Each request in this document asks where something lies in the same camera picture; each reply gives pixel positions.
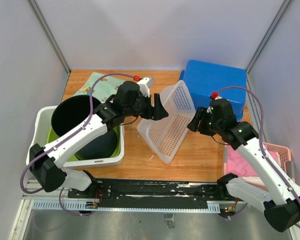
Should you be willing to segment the large blue plastic tub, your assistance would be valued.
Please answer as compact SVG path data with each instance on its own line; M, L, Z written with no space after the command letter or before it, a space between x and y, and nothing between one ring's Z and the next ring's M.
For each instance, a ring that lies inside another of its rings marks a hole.
M185 82L196 109L208 108L213 92L230 86L247 86L245 69L199 60L189 60L179 79Z

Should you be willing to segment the lime green plastic basin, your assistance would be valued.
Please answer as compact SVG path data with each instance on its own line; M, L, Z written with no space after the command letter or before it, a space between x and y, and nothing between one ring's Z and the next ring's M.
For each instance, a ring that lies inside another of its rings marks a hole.
M117 126L106 134L94 139L72 155L67 162L113 158L119 154L120 127Z

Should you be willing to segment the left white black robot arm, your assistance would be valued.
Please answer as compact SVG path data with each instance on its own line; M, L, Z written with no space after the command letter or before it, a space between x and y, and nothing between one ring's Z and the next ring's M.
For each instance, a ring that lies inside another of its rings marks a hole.
M168 117L158 93L151 95L154 80L144 77L138 82L125 81L115 95L96 108L90 109L89 116L81 123L44 146L34 144L29 149L27 168L45 192L60 187L80 191L86 198L97 193L93 176L87 171L67 169L64 164L92 140L119 126L126 117L141 117L159 121Z

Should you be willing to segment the white perforated plastic basket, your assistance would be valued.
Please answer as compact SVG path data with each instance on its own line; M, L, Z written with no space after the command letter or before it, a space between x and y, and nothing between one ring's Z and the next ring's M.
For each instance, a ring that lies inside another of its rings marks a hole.
M164 88L160 100L168 117L158 121L142 119L137 131L152 151L165 164L170 164L188 133L187 125L196 109L183 80Z

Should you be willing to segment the dark grey round bucket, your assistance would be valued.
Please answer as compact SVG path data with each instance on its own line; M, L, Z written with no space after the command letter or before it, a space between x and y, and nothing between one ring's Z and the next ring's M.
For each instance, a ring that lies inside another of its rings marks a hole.
M62 102L53 112L51 127L61 137L83 122L90 114L90 96L76 95Z

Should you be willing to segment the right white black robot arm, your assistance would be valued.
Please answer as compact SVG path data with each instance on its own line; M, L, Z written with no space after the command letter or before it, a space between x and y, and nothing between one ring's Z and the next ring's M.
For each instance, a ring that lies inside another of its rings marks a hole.
M219 135L249 163L266 187L262 190L228 173L217 180L220 199L234 197L245 201L278 232L300 221L300 186L273 159L252 125L237 121L230 101L216 97L208 108L199 107L187 127L202 135Z

